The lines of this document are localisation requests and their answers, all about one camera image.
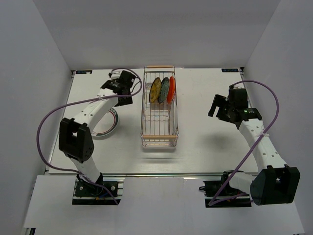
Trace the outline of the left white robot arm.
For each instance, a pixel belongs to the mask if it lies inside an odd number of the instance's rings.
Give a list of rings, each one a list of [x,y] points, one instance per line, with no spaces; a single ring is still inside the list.
[[[59,150],[74,163],[92,195],[103,191],[103,176],[92,158],[92,132],[111,108],[133,103],[131,88],[136,78],[129,70],[122,70],[118,77],[110,78],[100,87],[95,101],[74,117],[63,118],[60,123]]]

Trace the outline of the white plate red lettering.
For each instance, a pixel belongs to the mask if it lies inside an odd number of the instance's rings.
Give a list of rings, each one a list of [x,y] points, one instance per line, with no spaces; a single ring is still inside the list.
[[[110,137],[113,137],[115,135],[115,131],[114,132],[111,132],[109,134],[106,134],[106,135],[96,135],[96,136],[92,136],[92,138],[94,140],[105,140],[105,139],[108,139]]]

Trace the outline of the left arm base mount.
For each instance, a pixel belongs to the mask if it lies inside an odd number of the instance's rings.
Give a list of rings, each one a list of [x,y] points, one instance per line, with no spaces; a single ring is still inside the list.
[[[120,203],[124,182],[112,179],[103,179],[103,185],[110,191],[113,197],[103,188],[90,185],[84,180],[76,179],[72,204],[84,206],[118,205]]]

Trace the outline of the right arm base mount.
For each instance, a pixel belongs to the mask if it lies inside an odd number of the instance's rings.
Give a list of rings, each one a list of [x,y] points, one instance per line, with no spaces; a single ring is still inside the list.
[[[206,208],[249,208],[252,207],[252,202],[248,194],[240,197],[227,199],[222,202],[218,202],[212,206],[209,202],[223,185],[226,179],[232,173],[231,171],[224,171],[219,180],[207,180],[203,181],[203,185],[199,187],[199,191],[202,191],[205,196],[205,207]],[[225,197],[231,197],[243,193],[239,189],[231,188],[229,184],[222,190],[216,200],[224,199]]]

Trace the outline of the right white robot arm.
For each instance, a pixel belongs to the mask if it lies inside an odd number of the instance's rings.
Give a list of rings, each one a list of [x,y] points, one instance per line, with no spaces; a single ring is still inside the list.
[[[234,170],[223,173],[221,186],[209,205],[220,203],[222,192],[233,195],[237,190],[240,195],[248,194],[258,206],[292,203],[300,172],[288,166],[275,149],[261,114],[248,104],[246,89],[230,87],[228,96],[216,94],[208,112],[208,116],[213,115],[235,124],[250,150]]]

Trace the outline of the white plate teal rim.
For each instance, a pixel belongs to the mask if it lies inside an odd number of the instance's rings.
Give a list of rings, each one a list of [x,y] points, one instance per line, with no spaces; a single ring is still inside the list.
[[[119,116],[114,108],[110,110],[101,118],[92,131],[93,138],[100,138],[110,135],[119,123]]]

